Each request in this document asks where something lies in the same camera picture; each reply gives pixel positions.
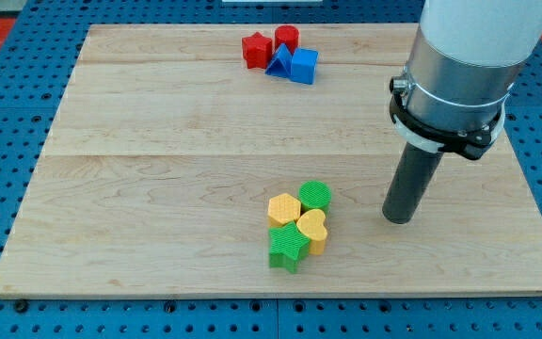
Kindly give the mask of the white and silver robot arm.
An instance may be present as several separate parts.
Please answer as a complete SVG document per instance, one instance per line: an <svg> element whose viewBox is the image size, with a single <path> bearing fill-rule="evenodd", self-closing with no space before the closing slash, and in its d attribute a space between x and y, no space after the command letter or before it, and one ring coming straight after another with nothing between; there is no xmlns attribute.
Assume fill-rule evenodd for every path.
<svg viewBox="0 0 542 339"><path fill-rule="evenodd" d="M408 61L390 82L405 153L481 158L541 36L542 0L426 0Z"/></svg>

